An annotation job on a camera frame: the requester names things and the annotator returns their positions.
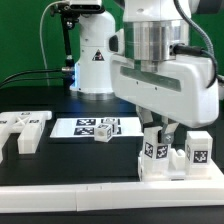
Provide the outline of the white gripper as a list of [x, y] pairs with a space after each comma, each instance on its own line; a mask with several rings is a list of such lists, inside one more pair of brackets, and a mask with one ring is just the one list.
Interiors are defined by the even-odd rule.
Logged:
[[137, 105], [141, 129], [153, 124], [152, 112], [162, 115], [161, 142], [172, 144], [179, 123], [199, 128], [219, 114], [218, 84], [209, 58], [178, 55], [164, 61], [156, 72], [120, 55], [111, 57], [111, 82], [115, 95]]

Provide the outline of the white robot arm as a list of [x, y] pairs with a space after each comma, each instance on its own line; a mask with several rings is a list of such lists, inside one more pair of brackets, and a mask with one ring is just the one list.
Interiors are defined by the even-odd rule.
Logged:
[[219, 114], [217, 61], [208, 35], [192, 21], [217, 13], [223, 0], [114, 0], [123, 27], [101, 0], [69, 0], [80, 18], [81, 52], [76, 89], [91, 99], [114, 95], [136, 106], [143, 128], [162, 116], [162, 141], [171, 125], [200, 128]]

